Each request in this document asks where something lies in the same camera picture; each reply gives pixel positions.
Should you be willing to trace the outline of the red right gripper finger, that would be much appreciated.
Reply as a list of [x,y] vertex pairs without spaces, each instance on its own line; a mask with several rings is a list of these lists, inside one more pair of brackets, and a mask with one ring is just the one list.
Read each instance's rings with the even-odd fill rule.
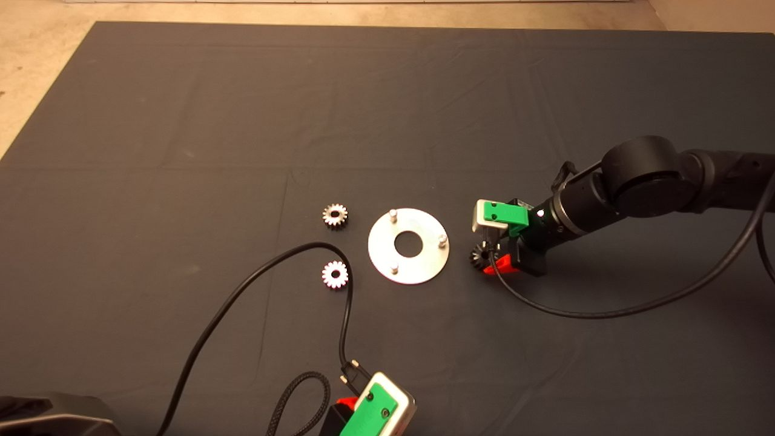
[[511,254],[505,254],[497,259],[495,257],[488,259],[487,265],[483,268],[484,275],[496,275],[496,273],[507,275],[518,271],[520,269],[513,265]]

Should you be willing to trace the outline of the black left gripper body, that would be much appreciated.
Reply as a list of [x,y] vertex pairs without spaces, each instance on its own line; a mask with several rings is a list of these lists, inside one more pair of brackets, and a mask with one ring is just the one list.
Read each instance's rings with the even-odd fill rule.
[[332,404],[322,420],[320,436],[339,436],[351,419],[354,411],[347,404]]

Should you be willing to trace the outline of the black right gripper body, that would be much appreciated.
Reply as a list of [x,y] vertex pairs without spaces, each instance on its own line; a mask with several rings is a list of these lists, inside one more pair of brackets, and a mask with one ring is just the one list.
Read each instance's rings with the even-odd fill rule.
[[529,275],[547,273],[546,254],[570,241],[570,230],[555,216],[550,202],[528,212],[529,225],[515,237],[509,237],[511,265]]

